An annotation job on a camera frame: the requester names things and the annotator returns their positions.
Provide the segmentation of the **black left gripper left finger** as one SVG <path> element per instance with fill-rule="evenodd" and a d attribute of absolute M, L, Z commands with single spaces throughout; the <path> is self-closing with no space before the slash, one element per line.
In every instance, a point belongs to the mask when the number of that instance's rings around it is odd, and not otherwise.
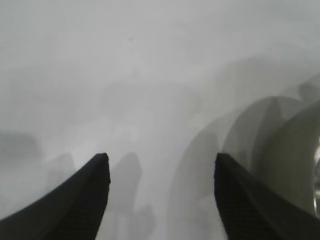
<path fill-rule="evenodd" d="M 0 221 L 2 240 L 94 240 L 110 190 L 109 157 L 98 153 L 57 188 Z"/>

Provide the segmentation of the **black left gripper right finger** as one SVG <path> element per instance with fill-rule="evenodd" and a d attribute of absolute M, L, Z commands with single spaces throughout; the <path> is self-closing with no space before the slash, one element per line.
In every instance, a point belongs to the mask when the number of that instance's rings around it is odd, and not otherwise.
<path fill-rule="evenodd" d="M 218 153 L 214 197 L 229 240 L 318 240 L 320 220 L 274 193 L 232 156 Z"/>

